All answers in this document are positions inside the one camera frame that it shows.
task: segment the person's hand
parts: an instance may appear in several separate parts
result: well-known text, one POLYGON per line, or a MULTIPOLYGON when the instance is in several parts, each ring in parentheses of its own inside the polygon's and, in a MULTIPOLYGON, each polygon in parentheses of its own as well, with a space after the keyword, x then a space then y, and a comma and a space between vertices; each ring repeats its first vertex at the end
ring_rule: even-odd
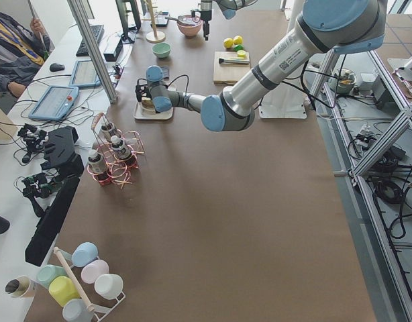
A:
POLYGON ((32 19, 32 21, 30 22, 30 29, 32 29, 35 36, 39 39, 40 34, 45 34, 44 25, 42 25, 42 22, 39 19, 32 19))
POLYGON ((7 89, 9 89, 9 92, 15 97, 20 97, 21 94, 25 91, 25 86, 22 84, 18 84, 16 82, 10 82, 7 85, 7 89))

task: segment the person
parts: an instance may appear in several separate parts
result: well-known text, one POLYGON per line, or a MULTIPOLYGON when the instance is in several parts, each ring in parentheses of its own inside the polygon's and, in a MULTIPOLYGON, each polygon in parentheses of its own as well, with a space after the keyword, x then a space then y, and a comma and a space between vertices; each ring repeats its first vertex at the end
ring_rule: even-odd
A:
POLYGON ((39 19, 33 18, 30 28, 0 12, 0 92, 10 92, 14 97, 20 97, 31 83, 50 47, 39 19))

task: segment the wooden cutting board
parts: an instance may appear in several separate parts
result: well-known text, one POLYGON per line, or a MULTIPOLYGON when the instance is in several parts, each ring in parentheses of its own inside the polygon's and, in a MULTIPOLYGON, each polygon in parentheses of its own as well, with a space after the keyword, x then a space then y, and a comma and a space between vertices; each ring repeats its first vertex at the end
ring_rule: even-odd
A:
MULTIPOLYGON (((237 58, 235 52, 215 52, 213 58, 213 82, 216 84, 235 84, 251 69, 251 64, 220 64, 220 58, 237 58)), ((246 53, 246 59, 249 60, 249 53, 246 53)))

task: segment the black mouse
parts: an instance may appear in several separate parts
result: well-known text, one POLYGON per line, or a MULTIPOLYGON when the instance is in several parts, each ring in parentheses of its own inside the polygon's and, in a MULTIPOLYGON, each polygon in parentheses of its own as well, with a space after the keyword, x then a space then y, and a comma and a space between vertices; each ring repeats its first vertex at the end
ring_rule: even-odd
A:
POLYGON ((50 71, 58 72, 60 70, 64 70, 64 65, 58 64, 56 62, 54 62, 50 65, 50 71))

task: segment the blue-framed tablet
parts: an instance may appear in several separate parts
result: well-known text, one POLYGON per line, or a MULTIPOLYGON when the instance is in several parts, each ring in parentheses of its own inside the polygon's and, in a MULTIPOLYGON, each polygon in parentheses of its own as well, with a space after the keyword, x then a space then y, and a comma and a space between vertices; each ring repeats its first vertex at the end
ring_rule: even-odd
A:
POLYGON ((49 86, 30 112, 29 118, 60 121, 73 106, 78 94, 78 87, 49 86))
POLYGON ((77 60, 74 64, 69 86, 80 89, 100 86, 100 79, 92 60, 77 60))

